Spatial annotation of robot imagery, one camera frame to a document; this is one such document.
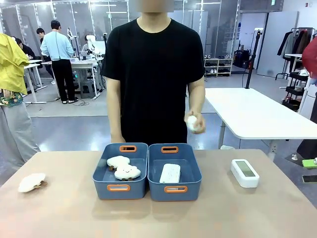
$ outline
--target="tan table surface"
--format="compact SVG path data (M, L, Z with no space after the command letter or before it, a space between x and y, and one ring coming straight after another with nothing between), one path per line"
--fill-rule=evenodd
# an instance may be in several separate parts
M203 174L194 202L101 201L92 180L101 152L42 152L0 188L1 238L310 238L317 210L260 150L196 151ZM239 186L233 159L260 175ZM17 192L23 177L46 173L47 187Z

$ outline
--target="blue plastic basket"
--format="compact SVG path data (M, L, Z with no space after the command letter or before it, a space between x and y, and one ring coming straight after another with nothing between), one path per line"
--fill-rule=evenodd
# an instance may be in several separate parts
M165 164L180 165L179 183L160 183ZM188 144L154 144L149 147L148 180L155 201L194 201L198 198L202 174L193 148Z
M130 165L138 167L141 175L133 181L116 179L109 171L106 160L114 156L125 156ZM148 146L144 143L115 143L106 146L93 175L99 199L141 199L145 195L148 167Z

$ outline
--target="white plush toy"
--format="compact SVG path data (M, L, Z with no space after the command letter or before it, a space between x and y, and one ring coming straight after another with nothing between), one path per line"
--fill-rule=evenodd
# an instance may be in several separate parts
M35 188L46 186L47 183L44 181L45 174L31 174L22 179L18 192L29 192Z
M116 172L114 172L116 179L129 181L137 178L140 174L141 171L136 166L132 165L119 165Z
M195 122L197 121L197 117L189 116L187 119L187 127L190 131L195 132L201 129L201 126L194 127Z
M129 165L130 159L124 156L115 156L110 159L107 159L107 164L109 166L109 170L115 170L119 165Z

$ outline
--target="shoe rack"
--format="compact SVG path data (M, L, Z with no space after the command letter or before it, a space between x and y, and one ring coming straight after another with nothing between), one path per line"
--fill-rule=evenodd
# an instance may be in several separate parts
M212 59L205 59L205 70L208 71L208 73L205 72L205 77L208 76L231 76L231 69L232 69L233 59L219 59L219 58L212 58Z

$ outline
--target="orange handle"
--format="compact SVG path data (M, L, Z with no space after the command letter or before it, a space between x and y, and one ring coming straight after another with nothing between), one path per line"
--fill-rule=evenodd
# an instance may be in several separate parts
M166 193L182 193L187 192L188 188L187 186L167 186L164 188L164 192Z
M164 154L178 153L178 147L177 146L163 146L160 150Z
M136 152L137 147L135 145L121 145L119 150L120 152L123 152L123 153Z
M118 185L109 184L107 186L107 189L110 192L128 192L128 191L130 191L130 185L127 185L127 184L118 184Z

